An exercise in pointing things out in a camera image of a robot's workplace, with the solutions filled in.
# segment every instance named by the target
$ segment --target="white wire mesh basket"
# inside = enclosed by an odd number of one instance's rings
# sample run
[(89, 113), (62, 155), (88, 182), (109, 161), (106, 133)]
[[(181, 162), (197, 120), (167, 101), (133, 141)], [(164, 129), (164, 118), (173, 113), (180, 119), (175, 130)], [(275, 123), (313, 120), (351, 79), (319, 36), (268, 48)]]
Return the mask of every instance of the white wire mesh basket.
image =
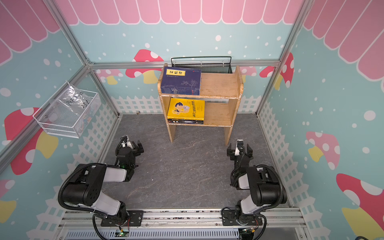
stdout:
[(45, 111), (43, 107), (39, 108), (33, 118), (50, 135), (79, 138), (101, 106), (101, 100), (98, 93), (80, 89), (92, 100), (84, 106), (84, 111), (81, 114), (75, 113), (59, 100), (69, 90), (69, 88), (64, 90), (58, 98), (51, 101)]

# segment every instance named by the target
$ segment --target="gray marble floor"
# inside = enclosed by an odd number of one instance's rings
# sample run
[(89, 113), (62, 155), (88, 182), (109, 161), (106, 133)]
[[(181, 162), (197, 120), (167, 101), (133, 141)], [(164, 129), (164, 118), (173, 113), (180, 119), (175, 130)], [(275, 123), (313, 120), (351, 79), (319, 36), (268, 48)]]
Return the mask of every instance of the gray marble floor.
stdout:
[[(233, 161), (221, 127), (177, 126), (171, 143), (163, 115), (123, 115), (105, 163), (114, 164), (122, 135), (140, 140), (144, 153), (136, 158), (131, 181), (104, 183), (103, 192), (127, 208), (233, 207), (249, 195), (230, 186)], [(237, 115), (232, 145), (237, 139), (253, 149), (250, 164), (273, 165), (255, 114)]]

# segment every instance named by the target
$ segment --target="wooden shelf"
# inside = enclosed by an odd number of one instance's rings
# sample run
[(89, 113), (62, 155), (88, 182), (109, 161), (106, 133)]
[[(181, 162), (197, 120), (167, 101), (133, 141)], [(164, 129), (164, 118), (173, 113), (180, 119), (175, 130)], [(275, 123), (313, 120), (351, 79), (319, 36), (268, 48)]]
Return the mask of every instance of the wooden shelf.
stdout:
[(204, 124), (168, 123), (169, 125), (231, 127), (232, 118), (227, 103), (205, 103)]
[[(225, 145), (228, 144), (237, 110), (243, 95), (243, 79), (240, 67), (236, 66), (235, 73), (202, 73), (200, 95), (165, 94), (161, 92), (161, 82), (164, 68), (161, 71), (157, 90), (159, 91), (161, 106), (167, 124), (170, 141), (175, 138), (177, 125), (224, 127)], [(168, 123), (167, 114), (171, 98), (221, 98), (228, 99), (228, 103), (205, 103), (204, 124)]]

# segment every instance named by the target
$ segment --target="book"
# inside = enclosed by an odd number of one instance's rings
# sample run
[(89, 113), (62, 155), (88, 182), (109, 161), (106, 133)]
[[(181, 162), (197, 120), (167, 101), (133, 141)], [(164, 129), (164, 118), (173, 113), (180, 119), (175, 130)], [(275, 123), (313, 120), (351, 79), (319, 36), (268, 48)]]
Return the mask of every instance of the book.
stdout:
[(160, 89), (163, 92), (171, 91), (200, 93), (201, 70), (192, 68), (164, 67)]
[(171, 98), (167, 114), (168, 122), (189, 124), (204, 123), (205, 101), (194, 99)]

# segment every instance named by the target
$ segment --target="blue book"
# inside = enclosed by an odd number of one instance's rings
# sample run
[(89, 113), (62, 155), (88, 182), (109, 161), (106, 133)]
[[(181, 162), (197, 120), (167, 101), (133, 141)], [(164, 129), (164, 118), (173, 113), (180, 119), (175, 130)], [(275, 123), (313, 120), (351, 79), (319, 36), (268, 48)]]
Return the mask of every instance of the blue book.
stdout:
[(200, 92), (201, 70), (192, 68), (164, 67), (161, 89), (180, 88)]

